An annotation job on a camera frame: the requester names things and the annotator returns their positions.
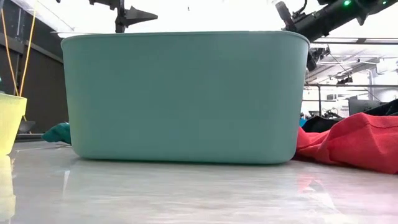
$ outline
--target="teal plastic bin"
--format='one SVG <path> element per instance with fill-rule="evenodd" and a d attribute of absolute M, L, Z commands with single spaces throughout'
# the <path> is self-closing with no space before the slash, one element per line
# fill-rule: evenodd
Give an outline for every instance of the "teal plastic bin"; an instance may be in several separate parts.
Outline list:
<path fill-rule="evenodd" d="M 308 48 L 284 31 L 67 38 L 73 148 L 90 159 L 286 162 Z"/>

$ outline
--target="teal cloth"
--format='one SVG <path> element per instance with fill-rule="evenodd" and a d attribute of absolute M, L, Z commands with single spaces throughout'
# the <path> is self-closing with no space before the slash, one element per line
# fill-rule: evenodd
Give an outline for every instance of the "teal cloth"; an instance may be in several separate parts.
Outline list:
<path fill-rule="evenodd" d="M 44 141 L 47 142 L 65 142 L 72 144 L 70 140 L 70 127 L 68 123 L 57 124 L 56 126 L 50 128 L 42 136 Z"/>

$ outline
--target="red fabric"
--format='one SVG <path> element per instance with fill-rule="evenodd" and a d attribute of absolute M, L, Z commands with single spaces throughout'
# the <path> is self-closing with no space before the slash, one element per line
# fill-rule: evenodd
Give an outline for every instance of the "red fabric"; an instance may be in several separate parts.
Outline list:
<path fill-rule="evenodd" d="M 398 173 L 398 116 L 352 115 L 323 133 L 298 131 L 296 156 Z"/>

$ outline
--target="green light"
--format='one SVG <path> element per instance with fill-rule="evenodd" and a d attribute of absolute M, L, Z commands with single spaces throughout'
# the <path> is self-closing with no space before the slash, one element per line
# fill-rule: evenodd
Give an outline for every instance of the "green light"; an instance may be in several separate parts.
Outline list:
<path fill-rule="evenodd" d="M 351 4 L 351 0 L 345 0 L 343 5 L 344 6 L 349 6 Z"/>

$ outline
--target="dark wall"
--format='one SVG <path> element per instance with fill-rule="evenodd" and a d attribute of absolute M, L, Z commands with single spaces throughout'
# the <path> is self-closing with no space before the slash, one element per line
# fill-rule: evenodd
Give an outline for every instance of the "dark wall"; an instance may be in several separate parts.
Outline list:
<path fill-rule="evenodd" d="M 11 0 L 5 0 L 3 10 L 6 16 L 12 64 L 19 89 L 27 55 L 32 16 Z M 3 80 L 0 90 L 14 94 L 2 31 L 0 22 L 0 36 L 3 37 L 0 38 L 0 76 Z M 23 91 L 23 97 L 28 99 L 26 118 L 36 121 L 33 133 L 42 133 L 58 123 L 68 121 L 61 38 L 51 34 L 51 31 L 53 29 L 36 19 Z"/>

